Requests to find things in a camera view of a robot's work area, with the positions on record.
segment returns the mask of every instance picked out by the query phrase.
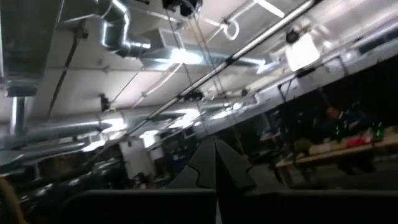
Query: wall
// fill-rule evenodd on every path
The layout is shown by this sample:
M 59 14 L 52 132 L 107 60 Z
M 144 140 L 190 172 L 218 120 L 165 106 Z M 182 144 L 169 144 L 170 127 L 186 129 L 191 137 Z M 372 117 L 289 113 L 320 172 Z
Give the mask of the wall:
M 119 146 L 129 179 L 132 179 L 140 172 L 145 175 L 155 175 L 153 160 L 150 158 L 141 139 L 123 141 L 119 143 Z

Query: white ceiling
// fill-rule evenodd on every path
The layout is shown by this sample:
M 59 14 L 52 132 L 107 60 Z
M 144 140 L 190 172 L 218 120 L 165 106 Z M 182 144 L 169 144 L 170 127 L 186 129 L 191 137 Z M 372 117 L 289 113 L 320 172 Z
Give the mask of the white ceiling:
M 201 17 L 209 18 L 213 21 L 221 22 L 223 17 L 228 17 L 240 6 L 245 6 L 251 0 L 203 0 L 204 6 Z M 304 2 L 304 0 L 269 0 L 270 3 L 288 13 Z M 157 11 L 165 14 L 161 8 L 161 1 L 151 1 L 151 6 L 144 6 L 136 1 L 129 0 L 129 4 L 145 10 Z M 373 29 L 388 19 L 397 17 L 398 1 L 396 0 L 324 0 L 319 6 L 311 10 L 308 16 L 301 18 L 296 24 L 305 25 L 311 23 L 315 31 L 313 32 L 316 42 L 322 44 L 324 40 L 337 45 L 348 37 L 355 37 L 369 29 Z M 145 15 L 141 12 L 132 12 L 131 34 L 138 35 L 156 27 L 169 29 L 169 22 L 154 16 Z M 178 14 L 171 14 L 172 17 L 179 18 Z M 279 18 L 261 6 L 255 5 L 237 19 L 240 26 L 238 38 L 229 41 L 220 32 L 208 46 L 213 49 L 223 49 L 223 51 L 234 52 L 240 49 L 254 37 L 258 32 L 271 24 L 277 22 Z M 182 33 L 184 41 L 196 43 L 197 40 L 194 30 L 198 28 L 205 37 L 216 29 L 203 20 L 199 20 L 199 27 L 192 29 L 190 26 Z M 72 64 L 74 69 L 68 71 L 66 79 L 60 89 L 59 96 L 55 102 L 52 116 L 74 115 L 82 113 L 99 113 L 100 101 L 98 95 L 104 93 L 110 100 L 114 100 L 117 95 L 114 107 L 128 108 L 137 102 L 148 89 L 156 85 L 168 72 L 138 72 L 142 64 L 138 60 L 126 60 L 117 55 L 107 52 L 99 43 L 100 21 L 90 19 L 86 23 L 89 31 L 87 40 L 81 40 Z M 263 43 L 250 56 L 260 56 L 271 50 L 280 40 L 282 33 Z M 49 108 L 55 86 L 61 76 L 62 68 L 67 59 L 70 47 L 72 46 L 73 35 L 65 29 L 57 29 L 52 47 L 49 53 L 47 69 L 32 104 L 31 118 L 45 118 Z M 101 69 L 109 67 L 106 73 Z M 161 105 L 184 88 L 189 86 L 191 80 L 187 74 L 180 69 L 167 82 L 158 88 L 151 95 L 142 100 L 138 106 Z M 189 73 L 190 78 L 195 81 L 205 75 L 203 69 Z M 268 77 L 255 75 L 253 71 L 246 68 L 230 67 L 220 74 L 219 79 L 223 90 L 236 91 L 244 87 L 259 88 L 267 83 L 281 77 L 282 69 L 272 72 Z M 213 82 L 207 83 L 202 87 L 203 91 L 216 92 Z M 8 120 L 10 107 L 9 101 L 0 98 L 0 120 Z

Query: person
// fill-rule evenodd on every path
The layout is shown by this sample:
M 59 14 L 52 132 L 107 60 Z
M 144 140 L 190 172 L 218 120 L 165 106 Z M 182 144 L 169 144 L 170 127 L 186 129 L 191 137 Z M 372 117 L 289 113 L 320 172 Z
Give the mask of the person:
M 347 124 L 347 130 L 344 131 L 344 137 L 358 134 L 370 127 L 369 121 L 364 116 L 360 116 L 354 112 L 344 113 L 334 107 L 329 107 L 326 111 L 328 120 L 323 124 L 318 124 L 314 121 L 314 126 L 318 129 L 324 138 L 334 139 L 334 132 L 340 120 L 344 119 Z M 357 155 L 356 157 L 343 159 L 337 164 L 337 167 L 348 175 L 355 174 L 353 168 L 356 167 L 363 172 L 374 172 L 376 170 L 373 163 L 366 157 L 366 155 Z

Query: ceiling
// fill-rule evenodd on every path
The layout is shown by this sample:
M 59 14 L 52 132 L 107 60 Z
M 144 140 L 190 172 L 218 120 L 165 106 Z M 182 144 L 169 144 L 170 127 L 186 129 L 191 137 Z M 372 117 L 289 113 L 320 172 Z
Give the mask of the ceiling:
M 211 37 L 217 27 L 203 20 L 221 22 L 232 12 L 245 7 L 251 0 L 203 0 L 204 6 L 199 21 L 189 22 L 185 30 L 181 31 L 183 41 L 190 44 L 203 42 Z M 268 0 L 286 14 L 299 6 L 302 0 Z M 129 0 L 131 7 L 138 7 L 146 11 L 165 14 L 160 1 L 151 1 L 150 6 Z M 312 35 L 318 48 L 324 52 L 337 47 L 348 39 L 355 39 L 369 30 L 397 17 L 398 2 L 396 0 L 324 0 L 312 9 L 305 17 L 300 18 L 295 25 L 305 27 L 310 25 Z M 131 35 L 139 35 L 145 31 L 162 27 L 170 29 L 169 21 L 150 16 L 131 9 L 132 24 Z M 178 14 L 170 13 L 177 19 Z M 228 40 L 222 32 L 215 35 L 208 42 L 208 48 L 218 49 L 223 52 L 233 53 L 245 46 L 245 43 L 258 32 L 271 26 L 280 18 L 265 10 L 260 5 L 252 8 L 237 18 L 240 31 L 234 41 Z M 110 100 L 114 100 L 115 108 L 130 108 L 132 106 L 161 105 L 179 94 L 191 82 L 206 74 L 208 68 L 194 69 L 190 67 L 186 73 L 184 67 L 174 73 L 164 84 L 159 86 L 170 71 L 140 72 L 142 64 L 139 60 L 126 60 L 109 53 L 100 45 L 100 21 L 88 19 L 85 29 L 88 38 L 80 40 L 77 50 L 72 58 L 70 69 L 62 84 L 57 100 L 52 108 L 50 117 L 50 102 L 65 66 L 72 46 L 73 33 L 68 26 L 59 26 L 53 36 L 47 69 L 35 98 L 29 100 L 31 119 L 48 119 L 57 116 L 73 116 L 76 114 L 100 113 L 99 94 L 104 93 Z M 250 57 L 263 57 L 270 51 L 276 55 L 281 54 L 283 47 L 283 32 L 270 38 L 257 49 L 253 50 Z M 243 88 L 255 90 L 266 86 L 268 83 L 289 73 L 286 66 L 281 66 L 276 71 L 264 75 L 256 75 L 250 69 L 243 67 L 229 67 L 216 79 L 202 86 L 202 90 L 211 95 L 216 95 L 220 89 L 215 88 L 215 82 L 221 82 L 222 91 L 235 93 Z M 140 100 L 142 93 L 154 86 L 156 91 Z M 0 120 L 7 121 L 10 116 L 9 100 L 0 98 Z

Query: workbench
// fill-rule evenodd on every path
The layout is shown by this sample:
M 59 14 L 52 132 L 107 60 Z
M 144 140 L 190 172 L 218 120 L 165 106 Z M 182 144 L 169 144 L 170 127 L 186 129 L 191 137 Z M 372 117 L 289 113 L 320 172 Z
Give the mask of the workbench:
M 289 172 L 289 168 L 295 167 L 300 170 L 304 181 L 308 182 L 310 179 L 310 174 L 308 173 L 308 168 L 314 169 L 316 166 L 324 166 L 328 164 L 335 164 L 339 159 L 346 156 L 353 156 L 355 154 L 371 152 L 373 150 L 384 149 L 387 146 L 398 145 L 398 133 L 388 134 L 384 136 L 382 141 L 374 142 L 371 144 L 366 144 L 362 146 L 347 148 L 345 144 L 341 144 L 340 148 L 334 148 L 328 152 L 310 155 L 305 157 L 303 154 L 299 154 L 296 160 L 286 160 L 282 159 L 276 164 L 276 168 L 282 177 L 284 184 L 288 187 L 293 186 L 293 180 Z M 315 145 L 312 147 L 324 147 L 323 145 Z

